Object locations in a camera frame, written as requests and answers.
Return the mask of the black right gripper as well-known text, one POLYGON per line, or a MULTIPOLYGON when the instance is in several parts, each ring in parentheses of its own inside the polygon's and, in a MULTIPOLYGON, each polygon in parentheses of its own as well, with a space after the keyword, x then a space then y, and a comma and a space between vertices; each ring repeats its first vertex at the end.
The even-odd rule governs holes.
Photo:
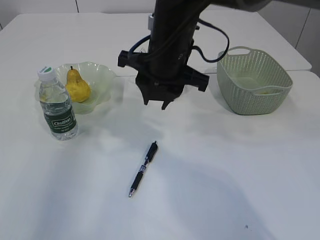
POLYGON ((177 72, 169 66, 151 71, 148 64, 138 62, 138 57, 145 57, 145 53, 134 53, 122 50, 118 56, 119 67, 131 67, 138 71, 136 85, 141 91, 144 105, 149 101, 163 101, 162 110, 178 98, 185 85, 196 87, 205 92, 209 83, 209 76, 193 69, 188 65, 182 66, 177 72))

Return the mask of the blue grey right robot arm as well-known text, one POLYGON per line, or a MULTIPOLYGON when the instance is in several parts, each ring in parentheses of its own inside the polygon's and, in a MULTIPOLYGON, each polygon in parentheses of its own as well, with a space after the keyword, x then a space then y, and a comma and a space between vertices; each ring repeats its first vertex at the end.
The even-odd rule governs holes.
POLYGON ((200 19, 200 14, 209 5, 218 5, 237 10, 256 12, 264 8, 267 0, 158 0, 152 16, 150 35, 135 43, 129 51, 122 50, 117 65, 138 71, 135 83, 143 103, 162 102, 162 110, 178 98, 186 85, 205 92, 209 76, 188 66, 193 50, 207 63, 219 62, 229 51, 225 50, 216 59, 208 59, 200 47, 194 44, 193 35, 204 25, 226 36, 211 23, 200 19))

